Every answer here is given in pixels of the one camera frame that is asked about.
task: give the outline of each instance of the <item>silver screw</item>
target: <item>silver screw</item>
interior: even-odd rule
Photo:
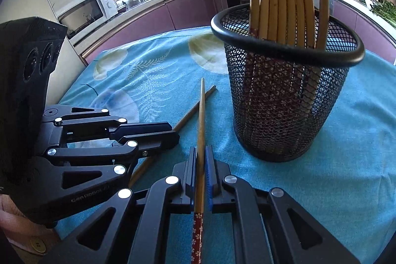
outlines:
[[[132,195],[132,191],[130,191],[128,188],[121,189],[121,190],[118,192],[118,197],[119,197],[119,198],[122,198],[122,199],[128,198],[128,197],[130,197],[131,195]]]
[[[275,197],[282,197],[283,196],[283,190],[280,188],[274,188],[271,190],[271,194]]]
[[[136,146],[137,146],[137,142],[136,142],[136,141],[133,141],[133,140],[129,140],[126,144],[127,144],[129,147],[136,147]]]
[[[56,149],[49,149],[48,151],[47,151],[47,155],[49,155],[49,156],[53,156],[53,155],[55,155],[56,154]]]
[[[176,176],[169,176],[169,177],[166,177],[165,182],[168,185],[174,185],[179,182],[179,178]]]
[[[235,184],[236,183],[236,177],[233,175],[228,175],[224,177],[224,181],[229,183],[229,184]]]
[[[126,169],[125,169],[124,166],[116,165],[116,166],[114,167],[114,172],[115,172],[116,174],[123,174],[123,173],[125,173],[125,171],[126,171]]]
[[[56,118],[55,125],[61,125],[61,124],[62,124],[62,118]]]

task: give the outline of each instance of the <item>blue tablecloth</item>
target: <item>blue tablecloth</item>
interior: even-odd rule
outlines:
[[[311,148],[287,163],[252,157],[233,131],[224,48],[209,27],[173,31],[102,53],[61,104],[108,108],[129,122],[175,125],[199,99],[200,78],[217,86],[206,104],[206,142],[231,172],[268,190],[284,188],[363,264],[372,264],[396,230],[396,67],[367,52],[349,71],[341,94]],[[135,185],[148,188],[171,174],[197,144],[197,116]],[[78,146],[101,146],[107,140]],[[65,238],[89,209],[59,222]],[[167,263],[190,263],[192,217],[172,215]],[[229,214],[205,214],[203,263],[234,263]]]

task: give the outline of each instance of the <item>wicker basket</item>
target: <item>wicker basket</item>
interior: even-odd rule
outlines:
[[[248,4],[218,13],[211,27],[225,44],[239,142],[266,161],[301,156],[326,121],[349,67],[364,58],[359,36],[330,17],[326,51],[256,39],[248,35]]]

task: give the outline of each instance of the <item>white microwave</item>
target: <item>white microwave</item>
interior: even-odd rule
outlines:
[[[74,0],[55,15],[67,26],[67,38],[74,45],[117,13],[114,0]]]

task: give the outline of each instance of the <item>red patterned chopstick handle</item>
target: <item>red patterned chopstick handle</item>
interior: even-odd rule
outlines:
[[[194,213],[193,241],[191,244],[191,264],[201,264],[203,213]]]

